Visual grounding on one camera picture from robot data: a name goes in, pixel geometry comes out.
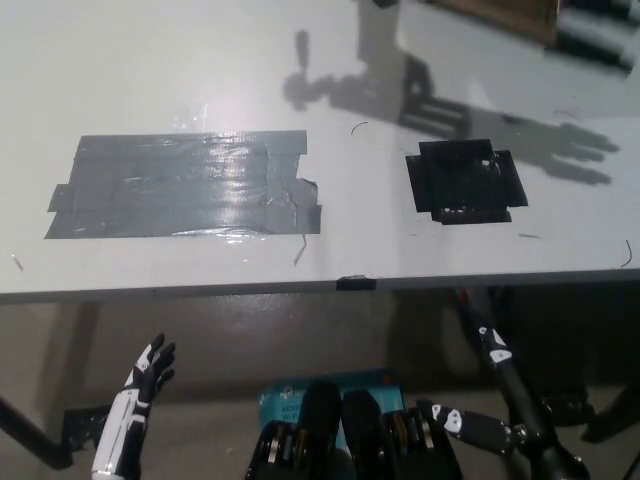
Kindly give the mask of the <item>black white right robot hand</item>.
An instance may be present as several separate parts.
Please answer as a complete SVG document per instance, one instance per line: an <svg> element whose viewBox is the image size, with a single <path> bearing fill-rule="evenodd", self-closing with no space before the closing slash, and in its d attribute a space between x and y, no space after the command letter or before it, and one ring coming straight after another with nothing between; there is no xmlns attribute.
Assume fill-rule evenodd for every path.
<svg viewBox="0 0 640 480"><path fill-rule="evenodd" d="M534 395L500 333L473 307L466 291L456 292L455 305L467 342L497 381L509 421L429 399L416 402L421 413L449 436L473 447L501 456L519 451L529 462L532 479L588 479L584 462L561 444L548 410Z"/></svg>

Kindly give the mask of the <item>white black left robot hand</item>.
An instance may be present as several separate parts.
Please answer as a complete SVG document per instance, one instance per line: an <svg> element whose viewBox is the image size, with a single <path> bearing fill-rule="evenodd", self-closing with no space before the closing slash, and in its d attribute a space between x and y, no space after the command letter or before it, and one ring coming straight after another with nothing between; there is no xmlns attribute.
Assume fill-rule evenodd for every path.
<svg viewBox="0 0 640 480"><path fill-rule="evenodd" d="M139 479L152 404L174 376L175 344L159 334L114 397L91 467L93 479Z"/></svg>

